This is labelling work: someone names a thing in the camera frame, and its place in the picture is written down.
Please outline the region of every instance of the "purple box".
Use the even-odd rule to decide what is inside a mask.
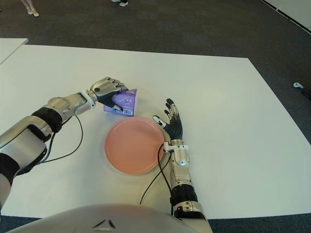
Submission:
[[[104,105],[104,112],[116,113],[128,117],[133,117],[135,114],[137,89],[122,91],[113,95],[113,102],[123,109],[123,112],[119,112],[116,109],[107,107]]]

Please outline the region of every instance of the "pink plate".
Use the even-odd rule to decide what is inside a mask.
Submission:
[[[130,117],[117,123],[109,131],[106,157],[117,170],[139,175],[157,165],[157,152],[164,143],[159,127],[142,117]]]

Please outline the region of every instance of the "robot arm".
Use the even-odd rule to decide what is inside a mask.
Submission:
[[[166,123],[158,116],[153,119],[169,134],[171,143],[164,143],[166,152],[173,152],[171,158],[171,190],[170,202],[173,214],[198,232],[211,232],[209,223],[204,215],[202,205],[198,202],[194,185],[189,173],[190,158],[187,154],[188,146],[184,145],[183,128],[179,112],[171,99],[167,99],[167,114],[170,123]]]
[[[86,92],[56,97],[48,104],[27,116],[0,136],[0,209],[4,205],[16,175],[30,171],[45,156],[52,133],[62,128],[62,123],[95,107],[98,101],[121,110],[112,96],[126,90],[120,81],[106,77],[96,82]]]

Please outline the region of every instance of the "white shoe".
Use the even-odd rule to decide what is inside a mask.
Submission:
[[[120,2],[119,6],[127,6],[128,2]]]
[[[32,14],[33,14],[33,12],[31,11],[30,7],[27,7],[26,10],[27,10],[27,13],[28,13],[29,15],[32,15]]]
[[[39,13],[35,10],[35,8],[31,8],[31,11],[33,12],[35,17],[39,17]]]

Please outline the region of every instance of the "gray carpet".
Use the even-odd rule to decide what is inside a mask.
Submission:
[[[260,0],[34,0],[40,17],[19,0],[1,0],[0,37],[29,44],[247,57],[311,142],[311,35]],[[2,232],[24,224],[5,218]],[[212,220],[215,233],[311,232],[311,214]]]

